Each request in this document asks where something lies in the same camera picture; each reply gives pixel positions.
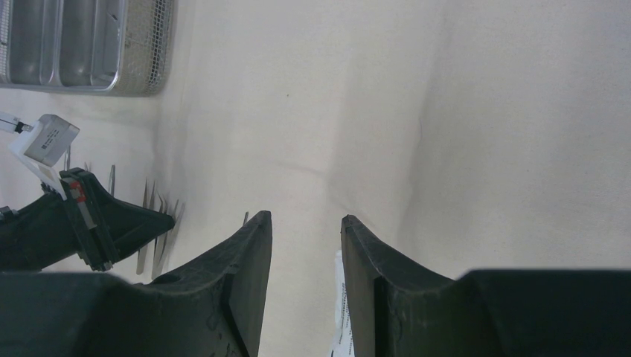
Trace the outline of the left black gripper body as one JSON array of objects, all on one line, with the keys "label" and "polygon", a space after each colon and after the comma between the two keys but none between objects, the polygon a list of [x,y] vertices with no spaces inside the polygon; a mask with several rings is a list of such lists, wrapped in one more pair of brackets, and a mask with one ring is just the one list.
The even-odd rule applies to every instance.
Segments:
[{"label": "left black gripper body", "polygon": [[71,255],[99,270],[85,213],[98,223],[96,200],[64,201],[47,192],[20,210],[1,208],[1,271],[41,271]]}]

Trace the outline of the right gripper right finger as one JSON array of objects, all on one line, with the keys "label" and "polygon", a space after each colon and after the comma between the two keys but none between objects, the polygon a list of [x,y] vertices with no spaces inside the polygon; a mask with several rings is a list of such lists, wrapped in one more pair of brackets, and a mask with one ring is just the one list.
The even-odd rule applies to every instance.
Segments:
[{"label": "right gripper right finger", "polygon": [[630,272],[478,269],[438,274],[358,218],[341,226],[357,356],[628,356]]}]

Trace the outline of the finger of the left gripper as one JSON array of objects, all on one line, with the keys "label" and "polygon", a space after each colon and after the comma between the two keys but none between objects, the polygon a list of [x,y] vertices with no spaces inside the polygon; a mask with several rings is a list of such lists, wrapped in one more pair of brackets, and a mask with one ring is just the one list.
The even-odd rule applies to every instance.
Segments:
[{"label": "finger of the left gripper", "polygon": [[79,167],[62,171],[61,185],[67,200],[87,198],[96,200],[98,223],[84,214],[97,250],[98,271],[107,271],[114,264],[132,256],[142,246],[143,226],[147,228],[149,242],[174,226],[173,218],[155,210],[116,199],[101,185],[93,173]]}]

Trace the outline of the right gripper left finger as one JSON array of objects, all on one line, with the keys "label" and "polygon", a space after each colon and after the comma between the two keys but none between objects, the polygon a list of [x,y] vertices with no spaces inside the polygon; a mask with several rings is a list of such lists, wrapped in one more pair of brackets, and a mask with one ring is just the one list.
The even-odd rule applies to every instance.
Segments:
[{"label": "right gripper left finger", "polygon": [[3,356],[256,356],[272,215],[148,284],[106,273],[1,276]]}]

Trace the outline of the steel tweezers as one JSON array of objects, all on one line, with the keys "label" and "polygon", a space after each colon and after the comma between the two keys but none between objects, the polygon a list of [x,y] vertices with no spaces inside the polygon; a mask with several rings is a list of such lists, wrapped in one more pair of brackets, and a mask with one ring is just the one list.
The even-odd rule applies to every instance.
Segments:
[{"label": "steel tweezers", "polygon": [[[156,183],[149,183],[149,179],[145,180],[144,185],[144,195],[143,195],[143,203],[142,207],[148,210],[153,210],[155,205],[155,197],[156,197]],[[138,249],[138,255],[136,260],[136,268],[135,273],[138,276],[141,276],[144,273],[144,267],[147,258],[147,243],[149,242],[149,238],[147,235],[147,228],[143,226],[143,230],[141,231],[142,235],[142,246]]]},{"label": "steel tweezers", "polygon": [[164,267],[164,259],[166,254],[165,251],[167,250],[169,234],[173,233],[178,228],[179,220],[181,219],[182,211],[184,210],[183,207],[185,206],[184,203],[181,204],[179,202],[179,199],[176,200],[175,205],[172,207],[169,206],[166,199],[163,199],[161,202],[164,203],[163,212],[173,218],[174,226],[166,233],[158,236],[155,240],[151,269],[151,278],[153,280],[161,275],[162,269]]}]

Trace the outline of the white sterile pouch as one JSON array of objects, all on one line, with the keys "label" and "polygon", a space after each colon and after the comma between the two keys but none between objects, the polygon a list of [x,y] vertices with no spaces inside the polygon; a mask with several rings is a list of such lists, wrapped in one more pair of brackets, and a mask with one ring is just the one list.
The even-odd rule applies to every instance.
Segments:
[{"label": "white sterile pouch", "polygon": [[342,251],[338,250],[335,256],[336,279],[336,304],[335,323],[336,329],[330,346],[332,357],[354,357],[353,333],[350,324],[350,315],[347,304],[347,292],[345,285]]}]

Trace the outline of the beige cloth wrap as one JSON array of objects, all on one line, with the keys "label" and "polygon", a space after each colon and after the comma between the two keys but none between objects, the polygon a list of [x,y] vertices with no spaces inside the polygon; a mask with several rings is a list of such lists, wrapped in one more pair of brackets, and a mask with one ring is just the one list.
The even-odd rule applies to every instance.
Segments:
[{"label": "beige cloth wrap", "polygon": [[154,97],[1,90],[184,206],[167,269],[272,215],[259,354],[326,356],[352,214],[419,264],[630,267],[628,1],[178,1]]}]

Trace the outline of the wire mesh steel basket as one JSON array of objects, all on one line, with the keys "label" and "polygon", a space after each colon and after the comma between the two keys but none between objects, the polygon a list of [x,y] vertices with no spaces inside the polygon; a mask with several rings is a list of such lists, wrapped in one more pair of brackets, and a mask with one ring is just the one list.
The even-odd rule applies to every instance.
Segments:
[{"label": "wire mesh steel basket", "polygon": [[10,3],[1,2],[1,87],[29,91],[149,97],[164,85],[170,60],[170,35],[174,1],[122,1],[121,53],[112,85],[106,88],[65,87],[60,82],[59,61],[63,2],[57,25],[54,77],[46,86],[12,84],[8,78],[8,27]]}]

